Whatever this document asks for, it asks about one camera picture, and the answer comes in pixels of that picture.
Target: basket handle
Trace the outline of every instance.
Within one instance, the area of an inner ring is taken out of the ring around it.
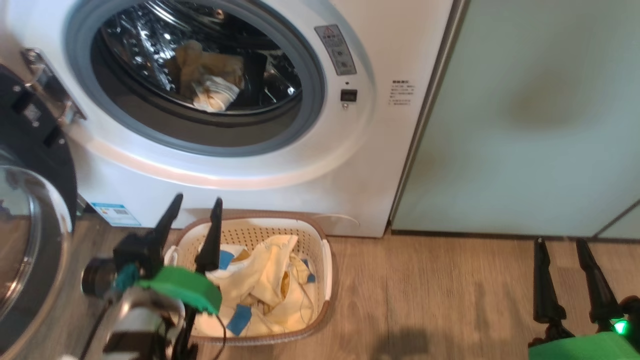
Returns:
[[[175,266],[178,263],[178,247],[171,245],[171,247],[164,253],[164,265]]]
[[[331,257],[331,247],[326,239],[322,239],[322,257],[324,263],[324,301],[331,299],[333,291],[333,259]]]

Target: wooden floor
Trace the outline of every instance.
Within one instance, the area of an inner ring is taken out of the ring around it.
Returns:
[[[80,353],[98,313],[97,301],[80,294],[81,270],[97,252],[109,254],[126,232],[97,217],[79,221],[67,291],[24,359]],[[391,235],[330,241],[337,282],[323,328],[292,343],[227,348],[222,359],[526,359],[527,343],[543,335],[544,326],[532,320],[530,241]],[[565,325],[575,334],[593,333],[574,244],[548,247]],[[640,292],[640,245],[591,248],[618,300]],[[94,346],[90,359],[99,359],[99,350]],[[199,359],[212,359],[217,350],[205,346]]]

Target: laundry basket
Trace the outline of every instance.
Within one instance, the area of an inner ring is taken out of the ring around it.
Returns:
[[[175,240],[166,246],[165,258],[177,266],[195,270],[195,257],[211,226],[209,219],[193,222],[183,229]],[[312,220],[294,213],[240,212],[223,217],[221,243],[244,245],[252,251],[258,244],[273,235],[291,234],[298,237],[293,252],[306,259],[316,276],[314,317],[302,330],[267,336],[240,336],[227,338],[228,345],[259,345],[297,340],[314,332],[327,313],[333,282],[332,255],[322,229]],[[193,326],[191,339],[201,343],[222,343],[222,338],[210,337]]]

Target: washing machine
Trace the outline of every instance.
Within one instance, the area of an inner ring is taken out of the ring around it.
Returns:
[[[183,193],[176,227],[221,197],[379,237],[451,3],[0,0],[0,57],[59,84],[79,194],[111,225],[152,227]],[[235,86],[217,108],[209,79]]]

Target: white cabinet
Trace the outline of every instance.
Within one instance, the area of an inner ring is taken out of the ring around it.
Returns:
[[[640,198],[640,1],[472,1],[427,121],[393,229],[595,234]]]

